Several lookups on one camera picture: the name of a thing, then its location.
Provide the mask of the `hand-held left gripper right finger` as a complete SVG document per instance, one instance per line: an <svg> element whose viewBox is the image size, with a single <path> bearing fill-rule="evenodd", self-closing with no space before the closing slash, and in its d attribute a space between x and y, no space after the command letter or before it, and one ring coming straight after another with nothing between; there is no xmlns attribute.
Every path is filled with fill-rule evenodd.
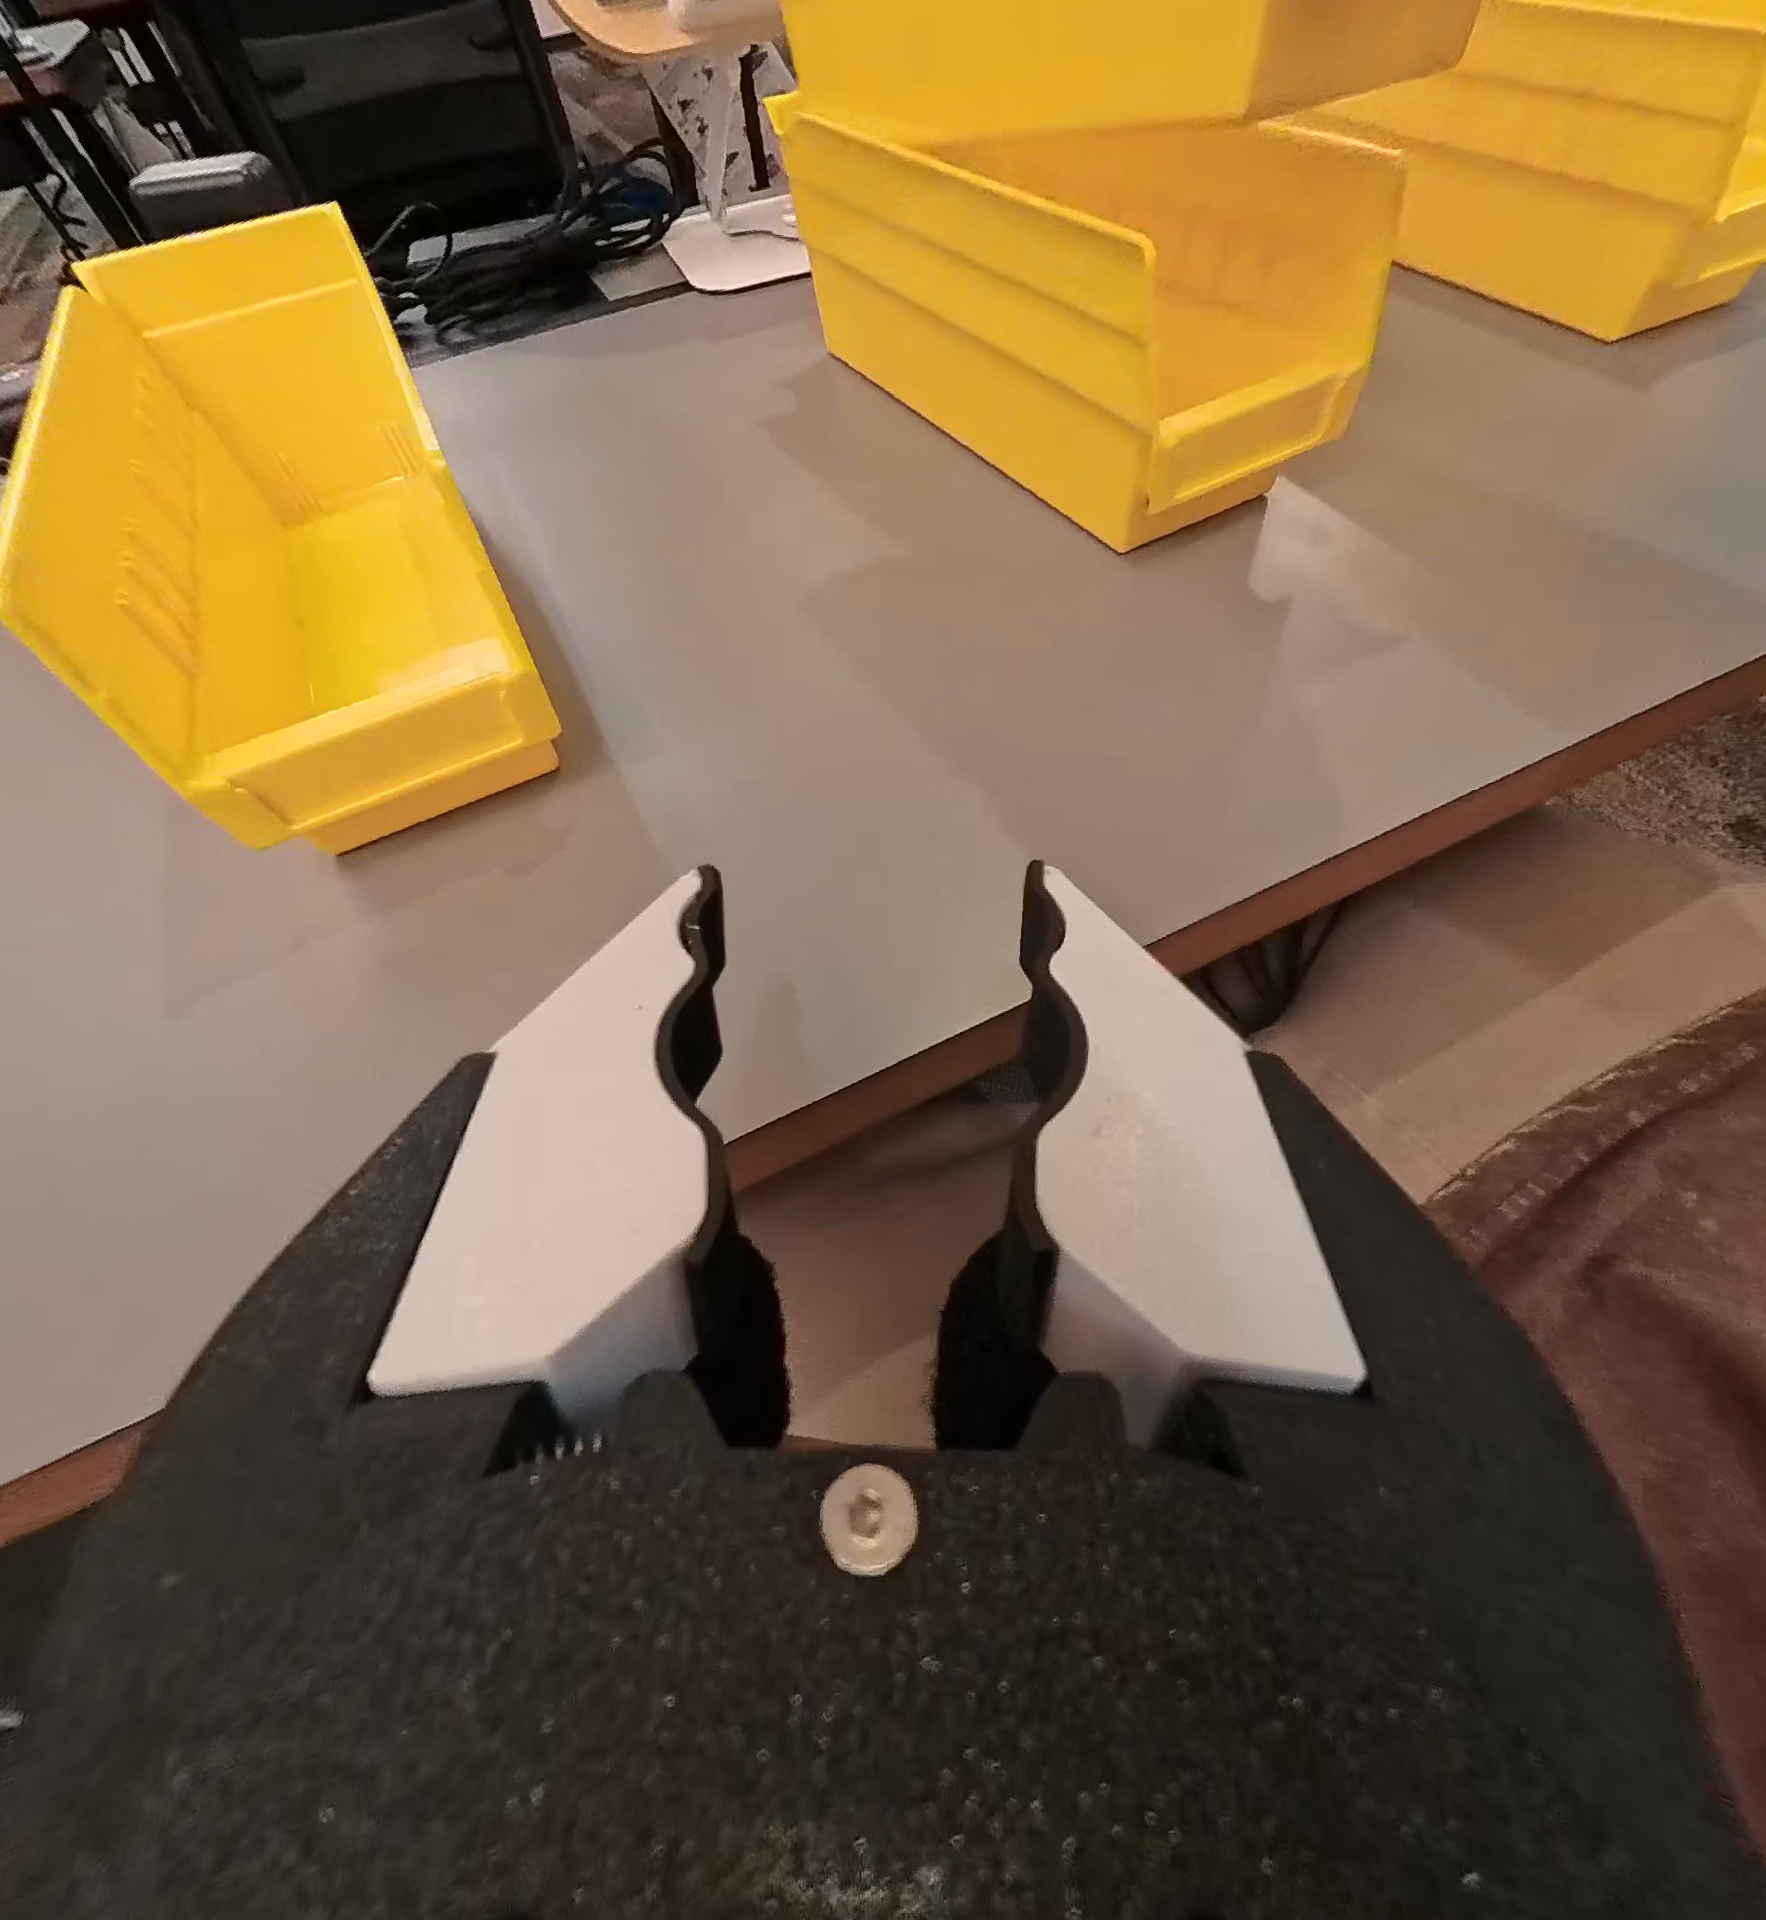
<svg viewBox="0 0 1766 1920"><path fill-rule="evenodd" d="M1005 1301L1122 1428L1202 1384L1354 1396L1368 1360L1266 1109L1253 1054L1060 867L1023 883L1025 1068Z"/></svg>

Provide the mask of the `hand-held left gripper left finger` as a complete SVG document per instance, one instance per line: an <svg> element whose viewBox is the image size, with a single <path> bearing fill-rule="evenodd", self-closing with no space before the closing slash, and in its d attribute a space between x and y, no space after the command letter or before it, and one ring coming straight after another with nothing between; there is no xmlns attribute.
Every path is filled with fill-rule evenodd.
<svg viewBox="0 0 1766 1920"><path fill-rule="evenodd" d="M721 869L669 883L490 1054L366 1367L379 1398L544 1388L565 1425L699 1349L687 1262L726 1218Z"/></svg>

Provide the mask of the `yellow plastic storage bin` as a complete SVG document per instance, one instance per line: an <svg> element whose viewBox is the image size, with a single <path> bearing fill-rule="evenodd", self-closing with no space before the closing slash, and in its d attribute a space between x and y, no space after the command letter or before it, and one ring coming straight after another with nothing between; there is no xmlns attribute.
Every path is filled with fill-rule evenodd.
<svg viewBox="0 0 1766 1920"><path fill-rule="evenodd" d="M1766 0L1493 0L1451 67L1292 120L1404 158L1404 268L1597 341L1766 268Z"/></svg>
<svg viewBox="0 0 1766 1920"><path fill-rule="evenodd" d="M805 110L897 141L1247 127L1444 73L1472 0L787 0Z"/></svg>
<svg viewBox="0 0 1766 1920"><path fill-rule="evenodd" d="M774 101L827 349L1133 551L1338 441L1404 158L1297 120L905 146Z"/></svg>
<svg viewBox="0 0 1766 1920"><path fill-rule="evenodd" d="M0 621L247 850L360 850L557 769L333 205L72 268L0 490Z"/></svg>

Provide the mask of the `grey desk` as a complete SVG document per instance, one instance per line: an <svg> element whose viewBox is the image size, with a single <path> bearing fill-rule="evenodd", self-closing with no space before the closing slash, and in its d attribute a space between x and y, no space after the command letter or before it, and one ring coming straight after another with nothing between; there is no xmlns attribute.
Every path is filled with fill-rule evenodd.
<svg viewBox="0 0 1766 1920"><path fill-rule="evenodd" d="M800 283L421 385L561 775L240 850L0 630L0 1491L44 1509L687 867L749 1184L975 1068L1032 856L1196 964L1766 691L1766 272L1618 345L1398 272L1349 434L1133 558L839 365Z"/></svg>

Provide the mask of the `person's brown shirt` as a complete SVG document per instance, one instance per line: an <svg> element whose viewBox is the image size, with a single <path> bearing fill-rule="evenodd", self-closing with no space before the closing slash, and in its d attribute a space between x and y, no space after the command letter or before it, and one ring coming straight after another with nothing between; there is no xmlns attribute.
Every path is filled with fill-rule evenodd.
<svg viewBox="0 0 1766 1920"><path fill-rule="evenodd" d="M1603 1450L1766 1861L1766 988L1423 1199Z"/></svg>

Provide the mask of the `dark grey box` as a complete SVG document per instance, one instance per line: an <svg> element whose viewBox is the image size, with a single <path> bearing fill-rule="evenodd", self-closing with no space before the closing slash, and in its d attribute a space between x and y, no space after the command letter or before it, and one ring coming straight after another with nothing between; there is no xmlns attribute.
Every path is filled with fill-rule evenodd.
<svg viewBox="0 0 1766 1920"><path fill-rule="evenodd" d="M230 151L152 164L125 184L130 216L152 242L263 218L294 209L270 156Z"/></svg>

